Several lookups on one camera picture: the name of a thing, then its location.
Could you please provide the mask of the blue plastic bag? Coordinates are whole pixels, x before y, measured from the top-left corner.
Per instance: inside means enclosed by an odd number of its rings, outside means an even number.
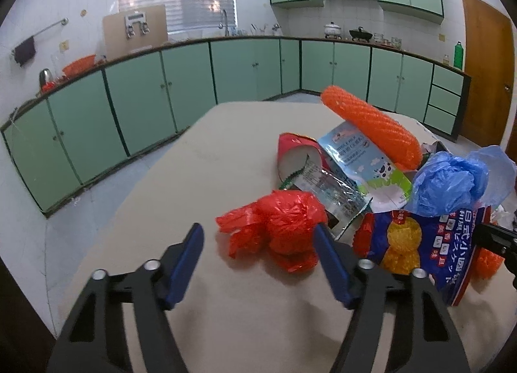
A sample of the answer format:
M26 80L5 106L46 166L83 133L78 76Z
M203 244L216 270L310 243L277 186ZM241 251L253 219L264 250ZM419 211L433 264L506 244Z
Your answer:
M433 217L496 208L514 191L515 180L516 164L499 146L482 147L465 157L436 152L412 180L405 210Z

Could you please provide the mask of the blue biscuit snack bag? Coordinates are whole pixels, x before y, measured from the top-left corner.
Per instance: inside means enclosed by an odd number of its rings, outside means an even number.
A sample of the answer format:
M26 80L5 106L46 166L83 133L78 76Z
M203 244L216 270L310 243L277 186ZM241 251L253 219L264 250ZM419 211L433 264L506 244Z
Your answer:
M479 254L473 241L476 226L490 220L491 209L458 210L424 217L406 210L368 213L352 240L360 258L368 258L390 273L427 272L448 306L457 306L470 282Z

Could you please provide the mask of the red plastic bag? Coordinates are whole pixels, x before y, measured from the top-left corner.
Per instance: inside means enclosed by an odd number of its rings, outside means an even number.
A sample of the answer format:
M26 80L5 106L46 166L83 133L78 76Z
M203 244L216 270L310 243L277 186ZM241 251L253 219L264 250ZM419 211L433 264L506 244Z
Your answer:
M314 230L327 222L319 200L299 190L274 190L216 218L219 231L230 236L229 257L267 252L279 268L292 274L317 266Z

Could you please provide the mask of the green lower kitchen cabinets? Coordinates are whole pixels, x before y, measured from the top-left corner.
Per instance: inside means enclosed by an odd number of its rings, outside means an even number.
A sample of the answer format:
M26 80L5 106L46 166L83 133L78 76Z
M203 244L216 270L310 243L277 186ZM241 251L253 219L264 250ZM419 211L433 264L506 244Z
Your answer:
M93 68L15 110L1 137L37 208L51 215L216 105L318 95L331 84L449 139L460 133L470 90L458 69L367 43L194 41Z

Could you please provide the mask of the orange foam net piece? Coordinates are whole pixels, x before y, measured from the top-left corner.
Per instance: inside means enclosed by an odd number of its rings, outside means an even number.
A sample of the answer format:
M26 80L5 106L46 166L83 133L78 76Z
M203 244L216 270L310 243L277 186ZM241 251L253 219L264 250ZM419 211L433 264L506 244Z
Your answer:
M487 249L479 248L473 260L473 277L481 280L492 278L501 268L503 261L503 257Z

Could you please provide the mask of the blue green milk carton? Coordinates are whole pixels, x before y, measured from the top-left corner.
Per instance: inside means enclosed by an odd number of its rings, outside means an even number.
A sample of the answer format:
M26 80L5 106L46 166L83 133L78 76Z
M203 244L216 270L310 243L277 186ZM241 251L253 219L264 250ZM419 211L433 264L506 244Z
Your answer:
M356 183L374 213L406 206L412 189L410 180L357 126L342 122L317 142Z

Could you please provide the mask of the long orange foam net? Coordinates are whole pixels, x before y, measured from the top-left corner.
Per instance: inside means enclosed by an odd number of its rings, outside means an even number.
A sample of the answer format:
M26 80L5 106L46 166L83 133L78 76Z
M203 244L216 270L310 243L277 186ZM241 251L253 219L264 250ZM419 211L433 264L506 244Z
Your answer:
M422 161L420 143L395 119L339 86L327 87L321 100L342 119L357 126L400 169L419 168Z

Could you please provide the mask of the silver green snack wrapper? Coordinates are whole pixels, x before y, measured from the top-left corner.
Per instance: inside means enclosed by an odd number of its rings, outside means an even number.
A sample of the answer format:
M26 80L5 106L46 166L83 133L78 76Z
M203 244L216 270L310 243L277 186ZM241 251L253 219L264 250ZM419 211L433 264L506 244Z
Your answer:
M363 194L349 180L336 177L317 165L307 155L303 163L283 161L279 165L281 189L298 189L313 194L324 206L328 226L335 241L339 241L369 207Z

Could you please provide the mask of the green thermos bottle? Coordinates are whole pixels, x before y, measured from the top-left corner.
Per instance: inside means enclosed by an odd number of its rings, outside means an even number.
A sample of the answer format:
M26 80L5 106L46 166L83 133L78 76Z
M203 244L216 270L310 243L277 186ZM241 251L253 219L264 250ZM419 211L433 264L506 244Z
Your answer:
M460 70L464 67L464 47L461 42L457 42L454 47L453 67Z

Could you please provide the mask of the brown wooden door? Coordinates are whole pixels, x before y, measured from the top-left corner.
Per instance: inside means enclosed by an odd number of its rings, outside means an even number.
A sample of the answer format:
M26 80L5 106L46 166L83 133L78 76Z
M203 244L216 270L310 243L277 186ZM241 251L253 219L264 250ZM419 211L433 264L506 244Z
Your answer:
M463 0L471 77L461 135L481 147L498 145L510 114L514 80L512 23L482 0Z

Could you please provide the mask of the red paper cup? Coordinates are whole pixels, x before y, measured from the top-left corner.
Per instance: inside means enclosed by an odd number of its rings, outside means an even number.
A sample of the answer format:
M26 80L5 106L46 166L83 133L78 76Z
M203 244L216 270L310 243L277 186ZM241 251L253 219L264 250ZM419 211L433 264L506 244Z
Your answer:
M331 167L316 140L283 132L278 139L277 172L281 182L315 184L324 172L331 172Z

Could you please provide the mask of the black wok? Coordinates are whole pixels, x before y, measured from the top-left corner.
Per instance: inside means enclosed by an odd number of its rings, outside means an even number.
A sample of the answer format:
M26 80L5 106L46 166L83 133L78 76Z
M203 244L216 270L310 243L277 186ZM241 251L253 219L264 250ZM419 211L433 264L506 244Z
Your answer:
M373 38L373 34L365 31L361 26L357 29L350 29L349 33L354 42L369 42Z

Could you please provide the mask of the steel kettle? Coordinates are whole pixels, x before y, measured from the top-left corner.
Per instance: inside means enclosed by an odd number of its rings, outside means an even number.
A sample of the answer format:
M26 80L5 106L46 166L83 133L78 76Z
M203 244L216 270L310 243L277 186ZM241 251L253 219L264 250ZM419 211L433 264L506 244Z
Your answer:
M53 74L49 68L44 68L38 74L38 83L40 89L43 89L47 84L53 81Z

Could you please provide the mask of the white cooking pot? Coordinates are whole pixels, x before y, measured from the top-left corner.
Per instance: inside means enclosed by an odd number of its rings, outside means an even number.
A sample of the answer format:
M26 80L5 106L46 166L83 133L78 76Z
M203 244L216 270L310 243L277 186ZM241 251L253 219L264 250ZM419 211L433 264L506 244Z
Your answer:
M336 25L334 22L330 22L324 25L324 37L326 39L341 39L342 38L342 28L339 25Z

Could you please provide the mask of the orange plastic basket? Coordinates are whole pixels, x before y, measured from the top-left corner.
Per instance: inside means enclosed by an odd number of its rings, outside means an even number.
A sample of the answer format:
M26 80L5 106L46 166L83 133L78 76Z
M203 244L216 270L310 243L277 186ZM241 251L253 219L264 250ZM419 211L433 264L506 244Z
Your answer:
M69 63L62 69L62 73L66 78L75 78L78 75L88 71L96 65L96 55L82 57Z

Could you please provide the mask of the dark hanging towel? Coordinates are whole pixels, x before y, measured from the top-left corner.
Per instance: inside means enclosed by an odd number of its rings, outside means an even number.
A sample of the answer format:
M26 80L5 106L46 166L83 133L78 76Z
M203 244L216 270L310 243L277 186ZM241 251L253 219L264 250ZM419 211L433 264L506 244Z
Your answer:
M33 36L25 39L12 51L15 62L23 67L28 63L36 54L35 40Z

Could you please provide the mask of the wooden cutting board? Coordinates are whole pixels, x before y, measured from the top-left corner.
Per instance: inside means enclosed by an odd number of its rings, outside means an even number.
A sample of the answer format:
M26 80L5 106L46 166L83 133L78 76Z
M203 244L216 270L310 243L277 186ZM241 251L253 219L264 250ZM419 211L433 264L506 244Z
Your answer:
M106 58L114 61L168 42L166 7L152 5L102 19Z

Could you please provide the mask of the sink faucet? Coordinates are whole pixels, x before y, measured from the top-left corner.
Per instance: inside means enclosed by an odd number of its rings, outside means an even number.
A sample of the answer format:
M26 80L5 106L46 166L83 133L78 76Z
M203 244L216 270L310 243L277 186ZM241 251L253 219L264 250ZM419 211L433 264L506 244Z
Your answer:
M225 9L221 10L221 21L219 23L220 30L224 31L224 37L230 36L228 15Z

